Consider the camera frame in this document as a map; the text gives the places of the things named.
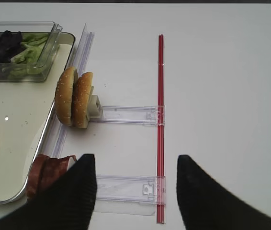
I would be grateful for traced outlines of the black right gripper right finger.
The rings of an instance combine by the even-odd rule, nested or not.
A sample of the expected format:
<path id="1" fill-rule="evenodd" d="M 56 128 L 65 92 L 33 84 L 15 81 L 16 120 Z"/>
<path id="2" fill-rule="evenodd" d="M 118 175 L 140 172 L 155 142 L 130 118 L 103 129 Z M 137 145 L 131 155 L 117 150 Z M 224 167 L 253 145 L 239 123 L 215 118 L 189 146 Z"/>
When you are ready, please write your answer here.
<path id="1" fill-rule="evenodd" d="M 222 187 L 189 155 L 177 160 L 176 195 L 187 230 L 271 230 L 271 217 Z"/>

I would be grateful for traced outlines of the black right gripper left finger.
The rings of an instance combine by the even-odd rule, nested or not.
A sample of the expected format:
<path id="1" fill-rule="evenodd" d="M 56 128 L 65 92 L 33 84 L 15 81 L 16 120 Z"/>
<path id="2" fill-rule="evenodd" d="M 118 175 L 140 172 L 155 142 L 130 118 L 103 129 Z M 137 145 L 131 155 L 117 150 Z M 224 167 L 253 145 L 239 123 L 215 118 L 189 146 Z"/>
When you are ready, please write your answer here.
<path id="1" fill-rule="evenodd" d="M 95 157 L 84 154 L 41 194 L 0 218 L 0 230 L 86 230 L 96 194 Z"/>

